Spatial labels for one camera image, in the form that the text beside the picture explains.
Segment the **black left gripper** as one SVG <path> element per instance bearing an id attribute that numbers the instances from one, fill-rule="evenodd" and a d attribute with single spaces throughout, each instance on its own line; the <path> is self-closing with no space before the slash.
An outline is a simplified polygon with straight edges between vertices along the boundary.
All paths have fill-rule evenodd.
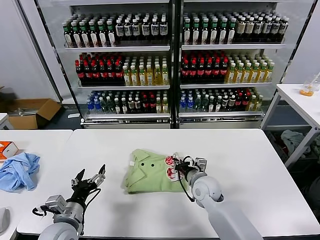
<path id="1" fill-rule="evenodd" d="M 85 203 L 90 192 L 97 188 L 97 185 L 101 185 L 106 176 L 106 165 L 103 164 L 97 174 L 95 174 L 89 182 L 82 181 L 85 173 L 85 169 L 82 169 L 74 179 L 72 179 L 72 201 L 77 203 Z"/>

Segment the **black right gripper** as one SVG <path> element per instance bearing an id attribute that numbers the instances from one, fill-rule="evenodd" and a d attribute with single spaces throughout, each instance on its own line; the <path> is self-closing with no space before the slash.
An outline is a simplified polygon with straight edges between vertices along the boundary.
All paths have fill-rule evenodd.
<path id="1" fill-rule="evenodd" d="M 173 165 L 178 166 L 174 168 L 174 179 L 182 180 L 185 178 L 192 178 L 195 174 L 195 168 L 193 166 L 187 165 L 183 159 L 173 158 Z"/>

